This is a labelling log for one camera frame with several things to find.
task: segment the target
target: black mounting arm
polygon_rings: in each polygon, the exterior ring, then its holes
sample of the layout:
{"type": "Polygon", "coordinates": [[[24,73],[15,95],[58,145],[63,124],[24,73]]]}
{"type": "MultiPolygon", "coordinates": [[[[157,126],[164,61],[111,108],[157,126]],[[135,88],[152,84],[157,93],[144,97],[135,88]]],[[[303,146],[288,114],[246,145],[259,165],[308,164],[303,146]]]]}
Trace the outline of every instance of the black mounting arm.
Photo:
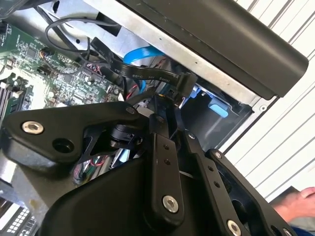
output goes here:
{"type": "Polygon", "coordinates": [[[119,148],[139,156],[60,197],[40,235],[296,236],[221,152],[203,152],[170,99],[155,95],[148,108],[149,117],[114,102],[4,120],[3,154],[47,178],[119,148]]]}

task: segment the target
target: red wire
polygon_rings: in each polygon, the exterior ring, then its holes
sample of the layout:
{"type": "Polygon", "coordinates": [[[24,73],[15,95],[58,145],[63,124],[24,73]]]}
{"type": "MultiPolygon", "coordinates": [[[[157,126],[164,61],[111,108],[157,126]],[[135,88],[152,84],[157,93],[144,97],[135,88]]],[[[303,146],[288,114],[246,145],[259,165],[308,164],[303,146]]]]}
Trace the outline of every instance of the red wire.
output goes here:
{"type": "Polygon", "coordinates": [[[132,86],[132,88],[131,88],[129,91],[131,91],[131,90],[133,90],[133,91],[130,92],[130,93],[128,93],[128,95],[127,95],[127,97],[126,97],[126,100],[128,100],[128,99],[132,96],[133,92],[135,91],[135,89],[136,89],[137,87],[138,87],[138,85],[132,86]]]}
{"type": "Polygon", "coordinates": [[[131,88],[130,90],[135,89],[137,86],[138,86],[138,85],[134,85],[134,86],[132,86],[132,88],[131,88]]]}
{"type": "Polygon", "coordinates": [[[101,163],[98,163],[98,164],[94,164],[93,161],[91,161],[91,162],[90,162],[90,165],[91,165],[91,166],[101,166],[101,165],[103,165],[103,164],[105,163],[106,158],[107,158],[107,156],[106,156],[105,158],[103,157],[103,161],[102,161],[101,163]]]}

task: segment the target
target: hex bolt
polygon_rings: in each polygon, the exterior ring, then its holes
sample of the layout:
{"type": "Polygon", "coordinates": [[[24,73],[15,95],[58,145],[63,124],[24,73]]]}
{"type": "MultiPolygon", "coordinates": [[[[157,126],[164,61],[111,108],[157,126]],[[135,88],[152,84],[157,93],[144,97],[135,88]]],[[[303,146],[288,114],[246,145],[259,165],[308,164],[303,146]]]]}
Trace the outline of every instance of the hex bolt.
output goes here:
{"type": "Polygon", "coordinates": [[[214,153],[214,155],[215,155],[217,158],[219,158],[219,159],[221,159],[221,158],[222,158],[221,154],[220,154],[220,153],[218,153],[218,152],[215,152],[215,153],[214,153]]]}
{"type": "Polygon", "coordinates": [[[290,233],[289,230],[287,230],[286,228],[283,229],[284,233],[286,236],[292,236],[292,234],[290,233]]]}
{"type": "Polygon", "coordinates": [[[135,114],[135,113],[136,113],[136,111],[135,111],[133,108],[131,108],[131,107],[127,107],[127,108],[126,108],[126,111],[127,111],[128,113],[130,113],[130,114],[135,114]]]}
{"type": "Polygon", "coordinates": [[[44,132],[44,126],[36,121],[26,121],[22,124],[22,130],[28,134],[41,134],[44,132]]]}
{"type": "Polygon", "coordinates": [[[241,236],[242,235],[240,227],[233,220],[228,220],[227,226],[228,226],[228,229],[232,232],[232,234],[234,236],[241,236]]]}
{"type": "Polygon", "coordinates": [[[190,137],[191,139],[195,139],[196,138],[192,133],[188,133],[188,137],[190,137]]]}
{"type": "Polygon", "coordinates": [[[172,196],[164,196],[162,199],[163,206],[171,213],[178,212],[178,203],[172,196]]]}

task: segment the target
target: human hand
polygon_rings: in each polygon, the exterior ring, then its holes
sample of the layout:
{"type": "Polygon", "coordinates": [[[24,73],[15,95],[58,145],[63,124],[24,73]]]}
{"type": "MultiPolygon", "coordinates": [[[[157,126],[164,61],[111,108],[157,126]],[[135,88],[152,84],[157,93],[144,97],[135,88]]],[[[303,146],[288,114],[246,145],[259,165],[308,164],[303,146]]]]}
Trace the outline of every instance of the human hand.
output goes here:
{"type": "Polygon", "coordinates": [[[286,222],[298,217],[315,217],[315,187],[288,194],[274,209],[286,222]]]}

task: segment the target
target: silver metal frame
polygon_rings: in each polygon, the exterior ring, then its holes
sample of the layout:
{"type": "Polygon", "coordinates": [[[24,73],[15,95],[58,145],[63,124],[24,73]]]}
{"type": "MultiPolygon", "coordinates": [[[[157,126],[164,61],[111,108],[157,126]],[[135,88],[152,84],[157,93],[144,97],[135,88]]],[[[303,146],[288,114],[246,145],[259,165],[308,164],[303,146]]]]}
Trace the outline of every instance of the silver metal frame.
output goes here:
{"type": "Polygon", "coordinates": [[[208,61],[162,32],[116,0],[84,0],[124,28],[135,33],[201,78],[219,87],[241,103],[257,99],[254,92],[211,65],[208,61]]]}

